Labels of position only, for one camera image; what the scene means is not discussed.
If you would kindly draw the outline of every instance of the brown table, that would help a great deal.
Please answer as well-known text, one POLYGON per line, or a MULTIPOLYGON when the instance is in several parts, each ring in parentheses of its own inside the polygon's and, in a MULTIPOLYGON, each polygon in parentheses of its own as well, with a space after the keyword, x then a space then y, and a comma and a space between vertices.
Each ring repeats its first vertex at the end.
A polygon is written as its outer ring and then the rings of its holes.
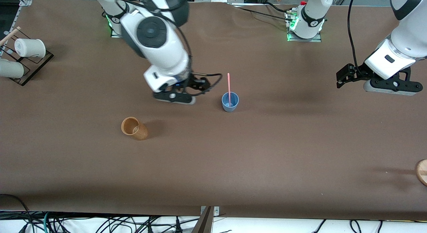
MULTIPOLYGON (((195 105, 153 99, 150 64, 109 38, 97 2, 34 0, 17 25, 55 58, 24 87, 0 81, 0 191, 41 211, 197 215, 219 205, 227 216, 425 219, 414 167, 427 158, 427 91, 336 89, 352 62, 347 9, 330 9, 322 43, 300 43, 280 20, 191 4, 182 29, 194 70, 231 73, 241 102, 230 114, 226 80, 195 105), (148 140, 121 132, 128 116, 146 123, 148 140)), ((352 12, 362 62, 398 22, 390 8, 352 12)), ((412 80, 427 85, 426 66, 415 64, 412 80)))

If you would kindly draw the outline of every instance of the black wire rack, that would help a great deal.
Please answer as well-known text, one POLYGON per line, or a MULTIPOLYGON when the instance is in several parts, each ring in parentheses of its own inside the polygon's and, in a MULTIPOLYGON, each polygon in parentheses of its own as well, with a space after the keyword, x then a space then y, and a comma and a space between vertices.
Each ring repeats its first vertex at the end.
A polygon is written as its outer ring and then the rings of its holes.
POLYGON ((8 59, 9 61, 15 61, 24 67, 24 74, 21 78, 9 78, 15 83, 24 86, 27 84, 28 81, 30 81, 35 74, 41 70, 41 68, 44 67, 45 64, 49 62, 53 58, 53 54, 46 50, 46 55, 43 58, 40 58, 39 60, 34 60, 36 58, 25 58, 21 57, 17 54, 17 52, 12 49, 11 45, 15 45, 15 40, 19 38, 26 38, 31 39, 28 37, 24 32, 21 31, 20 27, 16 27, 16 29, 12 31, 14 34, 8 39, 7 43, 5 43, 3 46, 0 46, 1 50, 8 56, 3 55, 3 58, 8 59))

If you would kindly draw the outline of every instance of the wooden disc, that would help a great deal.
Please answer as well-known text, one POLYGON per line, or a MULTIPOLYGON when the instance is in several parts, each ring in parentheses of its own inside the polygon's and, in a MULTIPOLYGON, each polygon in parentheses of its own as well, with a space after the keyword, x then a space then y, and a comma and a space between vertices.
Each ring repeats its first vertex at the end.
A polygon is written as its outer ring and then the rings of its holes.
POLYGON ((418 161, 415 166, 415 171, 417 172, 418 180, 427 186, 427 160, 418 161))

